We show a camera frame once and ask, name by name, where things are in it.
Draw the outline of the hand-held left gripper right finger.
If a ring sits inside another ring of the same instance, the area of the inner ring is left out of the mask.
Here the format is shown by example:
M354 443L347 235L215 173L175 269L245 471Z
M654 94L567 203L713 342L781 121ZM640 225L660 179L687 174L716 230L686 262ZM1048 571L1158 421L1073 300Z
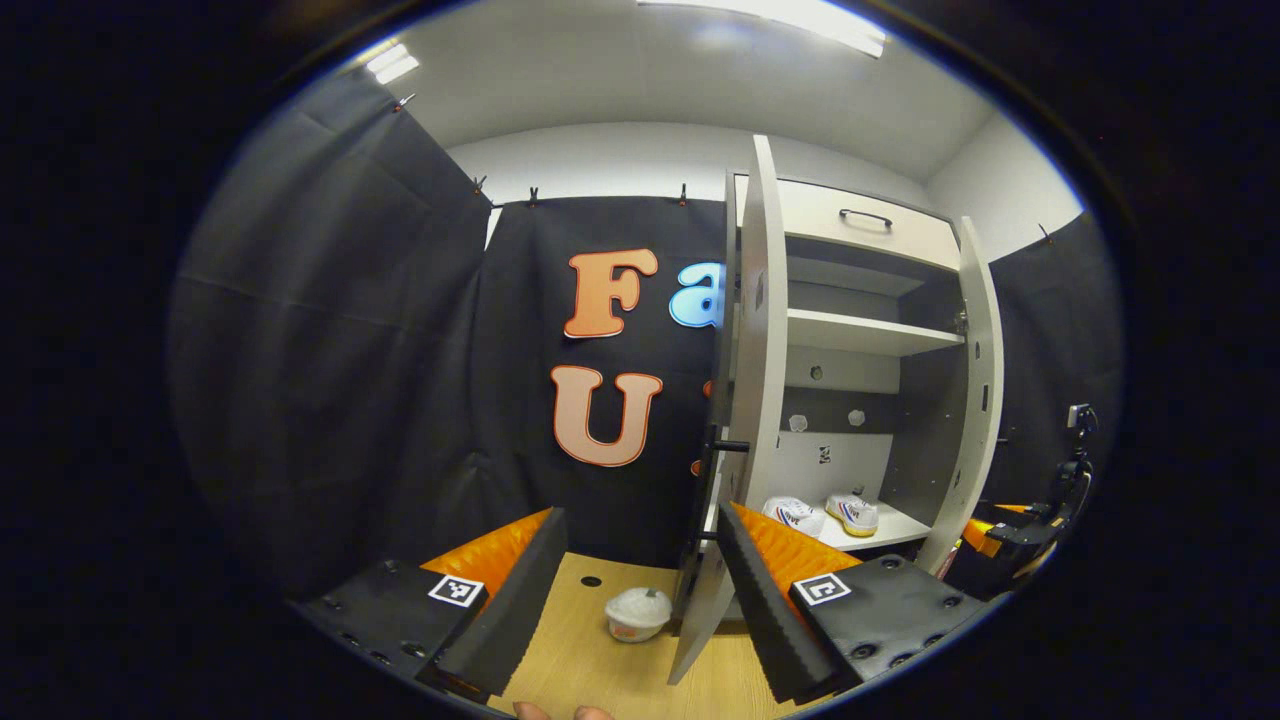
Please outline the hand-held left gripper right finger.
M717 543L780 702L893 675L986 614L986 602L899 555L859 561L740 503L717 514Z

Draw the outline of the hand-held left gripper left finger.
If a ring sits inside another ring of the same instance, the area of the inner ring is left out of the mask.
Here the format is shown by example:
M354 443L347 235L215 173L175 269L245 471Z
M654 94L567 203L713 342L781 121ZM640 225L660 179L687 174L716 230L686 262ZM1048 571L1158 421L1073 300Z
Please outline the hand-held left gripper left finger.
M291 607L385 673L486 701L522 662L567 546L566 511L549 507L420 565L380 560Z

